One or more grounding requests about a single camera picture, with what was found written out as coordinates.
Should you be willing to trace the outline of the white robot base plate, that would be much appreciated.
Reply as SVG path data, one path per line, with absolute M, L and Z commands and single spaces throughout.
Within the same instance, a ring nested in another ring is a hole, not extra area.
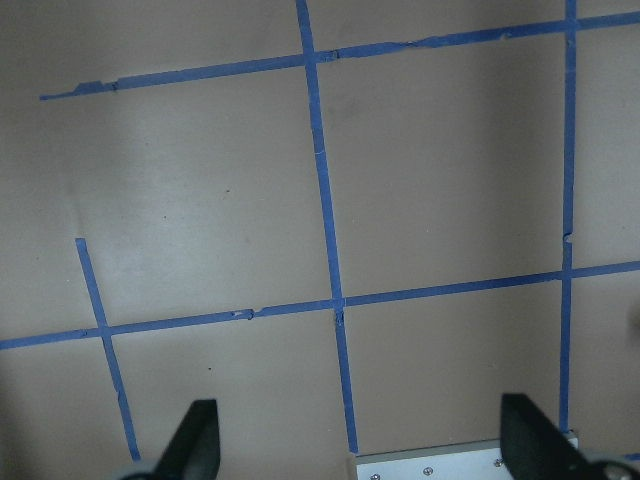
M 511 480 L 498 439 L 355 458 L 355 479 Z

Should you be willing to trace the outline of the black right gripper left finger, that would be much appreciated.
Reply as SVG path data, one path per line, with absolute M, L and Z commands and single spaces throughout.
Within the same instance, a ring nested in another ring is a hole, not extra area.
M 162 456 L 152 479 L 216 479 L 221 465 L 221 438 L 215 399 L 189 406 Z

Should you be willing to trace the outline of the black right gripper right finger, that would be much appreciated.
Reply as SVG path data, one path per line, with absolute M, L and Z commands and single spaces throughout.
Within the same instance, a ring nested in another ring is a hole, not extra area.
M 500 452 L 513 479 L 591 479 L 589 462 L 525 394 L 503 394 Z

